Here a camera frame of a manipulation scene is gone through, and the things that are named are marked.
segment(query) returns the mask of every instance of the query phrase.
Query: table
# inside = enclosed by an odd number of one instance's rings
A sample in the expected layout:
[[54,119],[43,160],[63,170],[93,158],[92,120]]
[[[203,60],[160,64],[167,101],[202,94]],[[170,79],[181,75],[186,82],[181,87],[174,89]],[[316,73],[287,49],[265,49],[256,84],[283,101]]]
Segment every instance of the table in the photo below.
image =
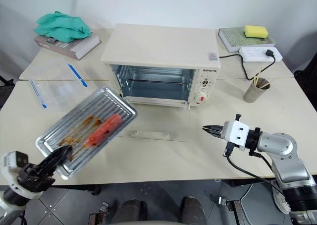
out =
[[[88,84],[92,90],[109,86],[108,81],[101,80],[88,81]],[[62,180],[55,174],[55,185],[248,178],[222,157],[226,142],[201,129],[206,124],[221,125],[226,120],[232,120],[236,113],[240,113],[241,121],[251,128],[258,126],[268,133],[285,132],[293,136],[298,143],[299,156],[311,172],[317,173],[317,164],[311,156],[317,141],[317,113],[296,80],[276,80],[270,90],[252,104],[242,99],[249,84],[245,79],[219,79],[203,107],[189,111],[160,107],[167,113],[159,114],[157,120],[182,114],[188,117],[190,140],[137,139],[123,133],[103,148],[73,179]],[[156,109],[155,106],[135,106],[137,110],[140,107]],[[0,154],[19,150],[27,153],[32,163],[40,162],[44,157],[35,147],[35,139],[65,114],[41,108],[28,82],[17,82],[0,111]],[[262,160],[249,157],[246,151],[235,149],[232,160],[259,176],[272,176]],[[1,177],[0,184],[6,183]]]
[[[85,80],[110,80],[110,76],[105,69],[104,64],[100,61],[104,52],[106,43],[112,33],[111,29],[94,29],[102,43],[99,44],[93,51],[84,56],[80,61],[74,60],[67,56],[60,55],[50,50],[41,48],[35,56],[28,68],[20,75],[20,80],[28,80],[32,76],[32,72],[38,72],[38,69],[43,67],[46,61],[56,57],[62,57],[66,62],[72,64]],[[227,56],[233,53],[228,53],[225,45],[217,35],[217,44],[220,56]],[[221,59],[221,69],[218,79],[245,79],[245,75],[241,68],[240,58],[238,56]],[[259,68],[264,68],[268,65],[267,62],[262,63],[245,63],[245,69],[249,77],[255,75]],[[284,62],[277,62],[269,69],[262,73],[264,78],[290,78],[294,77],[292,72],[286,67]],[[36,80],[51,80],[46,76],[39,75]]]

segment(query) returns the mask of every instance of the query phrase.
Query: black wire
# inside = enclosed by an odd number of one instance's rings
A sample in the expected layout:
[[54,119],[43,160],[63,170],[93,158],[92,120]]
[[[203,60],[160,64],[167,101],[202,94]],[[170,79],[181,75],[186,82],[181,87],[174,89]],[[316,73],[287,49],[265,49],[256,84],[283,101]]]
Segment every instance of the black wire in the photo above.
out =
[[229,155],[227,155],[226,157],[227,157],[228,162],[229,162],[233,167],[235,167],[237,170],[239,170],[239,171],[241,171],[241,172],[243,172],[243,173],[245,173],[245,174],[248,174],[248,175],[250,175],[250,176],[252,176],[252,177],[254,177],[254,178],[258,179],[258,180],[261,180],[262,182],[265,182],[265,183],[269,184],[269,185],[272,186],[274,189],[276,189],[278,192],[280,192],[281,194],[283,194],[283,191],[282,191],[280,188],[278,188],[278,187],[276,187],[275,185],[271,184],[268,180],[266,180],[266,179],[264,179],[264,178],[261,178],[261,177],[255,175],[255,174],[252,174],[252,173],[250,173],[250,172],[248,172],[248,171],[246,171],[246,170],[244,170],[244,169],[242,169],[242,168],[236,166],[236,165],[231,161]]
[[271,164],[267,161],[267,159],[266,159],[264,156],[262,156],[262,155],[261,155],[261,158],[262,158],[263,161],[265,161],[265,163],[266,163],[267,166],[271,169],[271,171],[273,171],[273,170],[272,170],[272,166],[271,166]]
[[26,219],[25,219],[25,210],[23,211],[23,213],[19,216],[19,218],[21,218],[21,225],[27,225]]
[[[239,56],[239,57],[240,57],[240,59],[241,59],[241,66],[242,66],[244,75],[246,76],[247,80],[253,80],[253,77],[252,77],[252,78],[249,78],[249,77],[248,77],[247,72],[246,72],[246,70],[245,70],[245,68],[244,68],[243,57],[242,57],[240,54],[232,54],[232,55],[228,55],[228,56],[220,56],[219,58],[226,58],[226,57],[231,57],[231,56]],[[275,61],[276,61],[275,56],[272,55],[271,57],[273,58],[273,62],[272,62],[270,65],[268,65],[266,68],[264,68],[263,70],[261,70],[261,72],[265,71],[266,69],[268,69],[271,65],[273,65],[273,64],[275,63]]]

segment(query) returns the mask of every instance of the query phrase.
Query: green towel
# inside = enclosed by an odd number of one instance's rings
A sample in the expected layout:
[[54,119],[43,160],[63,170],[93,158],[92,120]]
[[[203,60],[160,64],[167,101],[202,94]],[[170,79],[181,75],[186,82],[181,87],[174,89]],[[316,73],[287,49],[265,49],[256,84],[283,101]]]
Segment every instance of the green towel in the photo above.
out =
[[39,35],[55,38],[62,42],[71,42],[76,38],[87,38],[91,35],[90,28],[80,17],[72,17],[58,11],[49,13],[38,21],[34,31]]

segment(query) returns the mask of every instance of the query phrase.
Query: paper cup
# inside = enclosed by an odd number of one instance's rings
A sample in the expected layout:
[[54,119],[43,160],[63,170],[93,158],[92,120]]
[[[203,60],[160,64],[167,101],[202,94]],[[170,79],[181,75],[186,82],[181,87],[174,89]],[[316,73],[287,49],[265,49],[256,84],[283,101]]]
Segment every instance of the paper cup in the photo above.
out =
[[244,101],[248,103],[253,103],[255,100],[257,100],[258,97],[260,97],[265,91],[270,88],[270,84],[268,84],[262,89],[259,89],[262,85],[265,85],[266,83],[268,83],[268,81],[263,78],[259,78],[257,86],[255,86],[252,82],[243,96]]

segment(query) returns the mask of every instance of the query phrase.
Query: metal grill tray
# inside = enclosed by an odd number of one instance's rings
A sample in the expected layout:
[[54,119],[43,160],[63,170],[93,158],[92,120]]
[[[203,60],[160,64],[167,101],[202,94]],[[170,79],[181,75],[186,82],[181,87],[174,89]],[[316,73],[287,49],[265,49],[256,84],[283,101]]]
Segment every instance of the metal grill tray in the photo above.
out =
[[[104,141],[84,147],[87,137],[108,117],[117,113],[122,123]],[[96,153],[114,138],[137,115],[135,109],[108,88],[102,88],[82,101],[36,140],[36,146],[47,157],[60,146],[71,145],[71,159],[56,171],[65,180],[72,178]]]

